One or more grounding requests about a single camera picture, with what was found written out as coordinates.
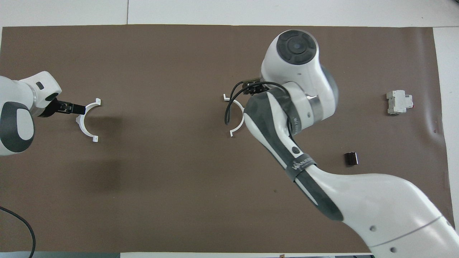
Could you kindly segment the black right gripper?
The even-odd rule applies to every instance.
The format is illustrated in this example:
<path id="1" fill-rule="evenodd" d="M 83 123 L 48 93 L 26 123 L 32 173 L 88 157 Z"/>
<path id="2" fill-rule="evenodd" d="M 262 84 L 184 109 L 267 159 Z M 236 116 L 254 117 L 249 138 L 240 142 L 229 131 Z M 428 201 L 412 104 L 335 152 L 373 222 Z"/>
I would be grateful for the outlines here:
<path id="1" fill-rule="evenodd" d="M 242 87 L 245 89 L 243 91 L 244 95 L 254 95 L 259 94 L 268 90 L 268 87 L 262 84 L 261 78 L 253 78 L 251 80 L 242 81 Z"/>

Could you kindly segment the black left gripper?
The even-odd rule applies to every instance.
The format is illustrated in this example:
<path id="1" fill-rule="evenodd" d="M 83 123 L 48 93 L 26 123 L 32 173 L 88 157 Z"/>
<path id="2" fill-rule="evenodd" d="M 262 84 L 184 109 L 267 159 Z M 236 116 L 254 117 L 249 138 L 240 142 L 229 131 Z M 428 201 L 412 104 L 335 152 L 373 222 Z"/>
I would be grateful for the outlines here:
<path id="1" fill-rule="evenodd" d="M 85 115 L 86 106 L 72 104 L 72 103 L 63 103 L 58 99 L 53 99 L 49 105 L 44 109 L 44 111 L 39 115 L 39 117 L 47 118 L 52 116 L 54 113 L 65 113 L 65 114 L 78 114 Z"/>

